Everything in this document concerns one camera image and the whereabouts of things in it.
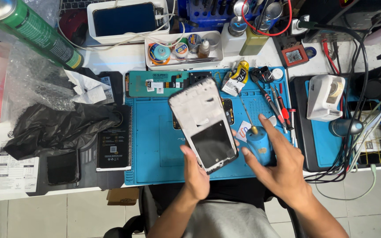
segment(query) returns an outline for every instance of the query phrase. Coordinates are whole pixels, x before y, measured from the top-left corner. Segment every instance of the green spray can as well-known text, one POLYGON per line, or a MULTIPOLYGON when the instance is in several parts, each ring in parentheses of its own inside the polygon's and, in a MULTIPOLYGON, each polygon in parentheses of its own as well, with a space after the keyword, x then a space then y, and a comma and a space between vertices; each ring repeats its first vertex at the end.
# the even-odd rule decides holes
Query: green spray can
POLYGON ((22 0, 0 0, 0 29, 59 67, 77 70, 83 56, 22 0))

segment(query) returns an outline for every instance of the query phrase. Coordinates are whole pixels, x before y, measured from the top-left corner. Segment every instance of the black plastic bag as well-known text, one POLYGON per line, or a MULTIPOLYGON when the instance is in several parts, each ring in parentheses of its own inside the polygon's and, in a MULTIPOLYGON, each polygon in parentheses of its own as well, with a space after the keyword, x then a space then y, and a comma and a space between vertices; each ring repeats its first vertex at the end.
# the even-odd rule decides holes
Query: black plastic bag
POLYGON ((4 150, 17 160, 66 154, 120 122, 111 106, 75 103, 75 109, 56 111, 42 104, 28 107, 4 150))

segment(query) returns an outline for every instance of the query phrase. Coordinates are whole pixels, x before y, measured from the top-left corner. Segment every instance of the tiled floor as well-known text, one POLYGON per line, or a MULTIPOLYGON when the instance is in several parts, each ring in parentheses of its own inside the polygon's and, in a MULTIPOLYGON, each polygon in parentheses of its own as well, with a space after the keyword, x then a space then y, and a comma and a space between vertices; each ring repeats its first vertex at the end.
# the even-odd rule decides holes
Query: tiled floor
MULTIPOLYGON (((368 190, 370 171, 349 174, 343 182, 322 184, 321 192, 336 198, 354 198, 368 190)), ((352 238, 381 237, 381 170, 373 190, 356 201, 323 197, 313 186, 315 196, 337 218, 352 238)), ((107 191, 72 193, 0 202, 0 238, 98 238, 113 227, 121 227, 139 214, 135 206, 107 206, 107 191)), ((277 199, 265 204, 267 217, 282 238, 293 238, 287 211, 277 199)), ((133 238, 144 238, 135 234, 133 238)))

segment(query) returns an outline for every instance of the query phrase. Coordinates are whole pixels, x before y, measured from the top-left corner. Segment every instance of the cardboard box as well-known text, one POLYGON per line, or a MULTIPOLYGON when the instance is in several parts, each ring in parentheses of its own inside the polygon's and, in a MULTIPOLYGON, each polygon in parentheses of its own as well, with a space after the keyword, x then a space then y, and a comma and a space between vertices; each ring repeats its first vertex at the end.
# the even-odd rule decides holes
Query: cardboard box
POLYGON ((139 188, 115 188, 108 191, 108 206, 133 206, 139 198, 139 188))

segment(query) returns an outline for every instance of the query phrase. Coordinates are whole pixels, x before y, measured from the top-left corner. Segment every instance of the white table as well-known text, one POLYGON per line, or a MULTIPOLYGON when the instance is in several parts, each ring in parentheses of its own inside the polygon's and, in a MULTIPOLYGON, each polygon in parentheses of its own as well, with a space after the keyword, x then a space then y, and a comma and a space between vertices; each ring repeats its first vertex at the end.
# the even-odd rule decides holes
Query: white table
MULTIPOLYGON (((304 44, 304 47, 311 46, 317 50, 317 55, 311 59, 309 62, 299 65, 288 70, 289 77, 293 78, 295 76, 303 75, 317 75, 317 74, 328 74, 332 73, 330 65, 322 52, 322 47, 320 43, 304 44)), ((350 61, 352 59, 352 54, 355 50, 355 46, 352 42, 338 42, 339 46, 339 57, 342 66, 342 73, 348 73, 350 70, 350 61)), ((94 47, 95 49, 104 49, 106 46, 94 47)), ((381 54, 381 43, 374 46, 367 46, 367 55, 369 62, 369 69, 377 68, 381 66, 381 60, 376 60, 376 56, 381 54)), ((130 70, 146 70, 145 56, 144 56, 144 45, 123 45, 116 46, 108 51, 93 52, 86 50, 79 50, 84 56, 84 67, 90 68, 95 74, 99 74, 103 71, 119 71, 125 75, 130 70)), ((236 56, 236 57, 225 57, 223 61, 215 67, 215 69, 230 68, 233 62, 246 60, 250 67, 255 66, 255 61, 257 61, 257 66, 282 66, 280 58, 278 57, 278 52, 274 46, 273 39, 269 39, 266 45, 262 48, 261 52, 257 56, 236 56)), ((193 68, 193 70, 204 70, 213 69, 213 67, 202 67, 193 68)), ((364 62, 362 55, 360 55, 359 60, 355 65, 355 72, 364 71, 364 62)), ((80 189, 68 189, 60 191, 48 192, 45 196, 54 194, 64 194, 64 193, 74 193, 74 192, 85 192, 100 190, 99 187, 92 188, 80 188, 80 189)), ((12 194, 0 194, 0 200, 16 199, 28 197, 26 193, 12 193, 12 194)))

